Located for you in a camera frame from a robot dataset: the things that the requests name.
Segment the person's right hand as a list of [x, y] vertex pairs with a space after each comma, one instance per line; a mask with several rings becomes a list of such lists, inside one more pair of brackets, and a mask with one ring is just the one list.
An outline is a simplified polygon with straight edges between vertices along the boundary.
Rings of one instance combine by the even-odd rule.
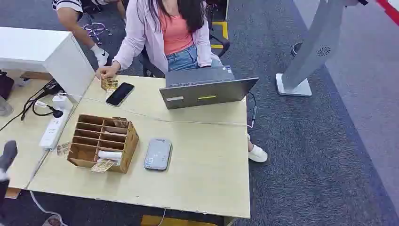
[[100, 67], [96, 71], [96, 77], [101, 79], [112, 78], [116, 75], [116, 73], [120, 70], [120, 63], [114, 61], [111, 66]]

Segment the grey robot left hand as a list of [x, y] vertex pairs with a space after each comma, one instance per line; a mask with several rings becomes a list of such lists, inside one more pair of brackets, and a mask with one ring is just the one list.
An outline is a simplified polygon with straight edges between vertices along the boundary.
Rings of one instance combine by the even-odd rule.
[[0, 157], [0, 181], [8, 180], [7, 170], [17, 156], [17, 145], [15, 140], [8, 141], [3, 148], [3, 154]]

